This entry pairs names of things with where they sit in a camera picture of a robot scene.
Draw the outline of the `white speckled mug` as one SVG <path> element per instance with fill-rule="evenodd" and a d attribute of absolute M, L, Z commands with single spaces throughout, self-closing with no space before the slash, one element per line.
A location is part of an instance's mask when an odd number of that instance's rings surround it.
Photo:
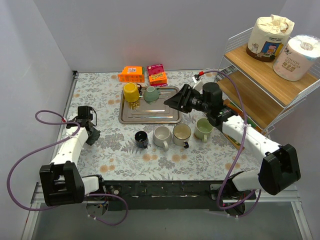
<path fill-rule="evenodd" d="M 172 141 L 172 134 L 168 127 L 166 126 L 158 126 L 154 129 L 152 135 L 153 143 L 163 148 L 165 151 L 169 150 L 169 145 Z"/>

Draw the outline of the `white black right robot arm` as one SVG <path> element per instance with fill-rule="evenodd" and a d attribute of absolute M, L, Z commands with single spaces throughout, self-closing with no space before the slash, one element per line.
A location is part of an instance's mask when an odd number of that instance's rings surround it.
<path fill-rule="evenodd" d="M 260 162 L 258 171 L 236 173 L 228 178 L 226 192 L 237 199 L 248 190 L 264 190 L 277 195 L 301 178 L 296 149 L 280 145 L 245 124 L 241 116 L 224 104 L 223 93 L 218 84 L 209 82 L 198 92 L 190 85 L 183 88 L 164 104 L 183 113 L 197 110 L 206 114 L 209 123 L 237 142 Z"/>

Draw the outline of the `small blue cup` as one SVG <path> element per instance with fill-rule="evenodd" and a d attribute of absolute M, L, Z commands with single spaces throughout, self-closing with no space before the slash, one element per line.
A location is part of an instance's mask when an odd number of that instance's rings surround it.
<path fill-rule="evenodd" d="M 138 131 L 134 135 L 135 143 L 138 148 L 146 149 L 149 144 L 148 134 L 145 131 Z"/>

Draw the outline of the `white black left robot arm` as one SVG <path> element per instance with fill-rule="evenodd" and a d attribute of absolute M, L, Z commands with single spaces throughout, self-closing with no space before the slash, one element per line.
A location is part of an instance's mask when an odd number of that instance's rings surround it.
<path fill-rule="evenodd" d="M 79 106 L 77 116 L 66 125 L 67 141 L 63 142 L 50 164 L 41 166 L 39 176 L 47 206 L 82 203 L 85 196 L 95 200 L 106 196 L 101 175 L 81 176 L 77 163 L 84 145 L 93 145 L 100 137 L 97 118 L 91 106 Z"/>

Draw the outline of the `light green mug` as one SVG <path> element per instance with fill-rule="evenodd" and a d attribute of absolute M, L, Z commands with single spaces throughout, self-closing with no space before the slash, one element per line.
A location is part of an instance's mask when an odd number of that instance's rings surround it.
<path fill-rule="evenodd" d="M 197 139 L 203 143 L 207 143 L 212 131 L 213 126 L 210 124 L 207 118 L 200 118 L 195 125 L 194 135 Z"/>

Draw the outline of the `cream mug black handle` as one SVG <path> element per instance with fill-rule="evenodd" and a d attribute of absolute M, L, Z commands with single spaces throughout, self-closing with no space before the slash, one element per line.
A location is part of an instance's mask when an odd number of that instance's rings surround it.
<path fill-rule="evenodd" d="M 173 142 L 175 145 L 183 147 L 185 149 L 189 148 L 189 139 L 191 137 L 191 128 L 183 123 L 177 124 L 173 128 Z"/>

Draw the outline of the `sage green mug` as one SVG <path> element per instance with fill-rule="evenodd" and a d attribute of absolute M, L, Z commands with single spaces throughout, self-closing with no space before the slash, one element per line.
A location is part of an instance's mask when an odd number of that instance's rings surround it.
<path fill-rule="evenodd" d="M 154 86 L 147 87 L 143 93 L 143 99 L 148 104 L 153 104 L 154 102 L 156 102 L 159 96 L 160 96 L 160 88 L 154 87 Z"/>

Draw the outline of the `yellow mug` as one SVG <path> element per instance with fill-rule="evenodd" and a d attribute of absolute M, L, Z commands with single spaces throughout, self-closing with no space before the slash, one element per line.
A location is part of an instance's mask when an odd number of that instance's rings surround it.
<path fill-rule="evenodd" d="M 132 82 L 128 82 L 123 87 L 124 99 L 128 103 L 135 103 L 140 98 L 140 85 Z"/>

